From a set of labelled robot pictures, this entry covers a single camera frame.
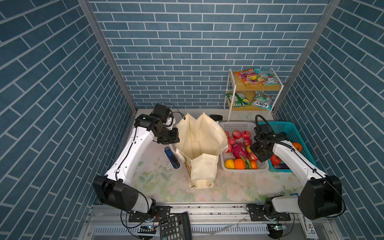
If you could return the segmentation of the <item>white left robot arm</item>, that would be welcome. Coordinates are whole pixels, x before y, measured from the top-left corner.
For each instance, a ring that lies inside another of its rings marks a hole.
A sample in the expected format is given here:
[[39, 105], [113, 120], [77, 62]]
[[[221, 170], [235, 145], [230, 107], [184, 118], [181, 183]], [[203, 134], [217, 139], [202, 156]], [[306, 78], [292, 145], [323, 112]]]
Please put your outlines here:
[[158, 144], [169, 145], [179, 141], [173, 113], [165, 117], [151, 114], [135, 119], [134, 129], [126, 146], [103, 176], [96, 176], [93, 187], [102, 204], [125, 212], [140, 212], [152, 218], [156, 201], [146, 197], [132, 186], [133, 176], [140, 159], [154, 139]]

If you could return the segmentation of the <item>red apple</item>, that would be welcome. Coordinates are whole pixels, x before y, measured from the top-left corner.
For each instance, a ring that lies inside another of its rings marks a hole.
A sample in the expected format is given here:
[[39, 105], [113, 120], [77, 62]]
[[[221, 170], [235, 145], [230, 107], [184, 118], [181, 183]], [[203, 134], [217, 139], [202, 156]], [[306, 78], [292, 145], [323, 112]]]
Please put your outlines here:
[[233, 146], [231, 144], [228, 144], [228, 149], [227, 149], [226, 153], [231, 153], [232, 149], [233, 149]]

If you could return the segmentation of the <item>cream floral tote bag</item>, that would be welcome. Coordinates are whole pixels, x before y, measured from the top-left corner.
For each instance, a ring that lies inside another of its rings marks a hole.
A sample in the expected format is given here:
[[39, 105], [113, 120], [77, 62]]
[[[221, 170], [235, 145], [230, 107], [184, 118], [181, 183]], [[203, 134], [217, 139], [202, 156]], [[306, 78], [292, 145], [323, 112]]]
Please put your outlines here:
[[214, 187], [220, 154], [228, 150], [228, 138], [217, 121], [205, 113], [197, 119], [185, 115], [178, 124], [180, 142], [176, 150], [183, 156], [191, 189]]

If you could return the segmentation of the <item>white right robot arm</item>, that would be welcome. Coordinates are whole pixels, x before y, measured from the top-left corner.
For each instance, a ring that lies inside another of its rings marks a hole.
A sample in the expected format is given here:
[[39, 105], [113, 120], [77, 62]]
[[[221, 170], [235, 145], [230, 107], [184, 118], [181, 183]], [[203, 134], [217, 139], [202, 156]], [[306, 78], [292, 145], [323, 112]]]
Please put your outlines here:
[[278, 213], [302, 214], [310, 220], [338, 217], [346, 209], [342, 197], [342, 182], [329, 176], [309, 162], [290, 142], [285, 133], [276, 133], [269, 123], [256, 124], [255, 142], [251, 151], [259, 161], [279, 157], [304, 186], [298, 196], [268, 198], [266, 216]]

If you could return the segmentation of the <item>orange tangerine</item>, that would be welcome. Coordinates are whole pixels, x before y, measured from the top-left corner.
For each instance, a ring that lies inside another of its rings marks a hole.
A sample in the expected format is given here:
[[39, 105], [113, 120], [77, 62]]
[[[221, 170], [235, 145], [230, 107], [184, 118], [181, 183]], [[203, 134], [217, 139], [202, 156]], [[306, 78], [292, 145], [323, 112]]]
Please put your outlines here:
[[236, 159], [234, 161], [234, 166], [236, 170], [245, 170], [247, 165], [243, 159]]

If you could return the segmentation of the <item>pink dragon fruit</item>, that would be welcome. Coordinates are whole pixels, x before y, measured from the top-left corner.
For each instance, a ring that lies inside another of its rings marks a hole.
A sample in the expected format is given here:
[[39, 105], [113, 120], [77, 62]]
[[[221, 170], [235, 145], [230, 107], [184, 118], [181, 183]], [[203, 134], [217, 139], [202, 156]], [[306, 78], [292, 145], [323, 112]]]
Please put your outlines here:
[[246, 151], [246, 148], [241, 144], [235, 144], [233, 145], [232, 154], [236, 159], [243, 159], [246, 162], [246, 169], [249, 170], [252, 169], [251, 167], [251, 160], [249, 159], [249, 154]]

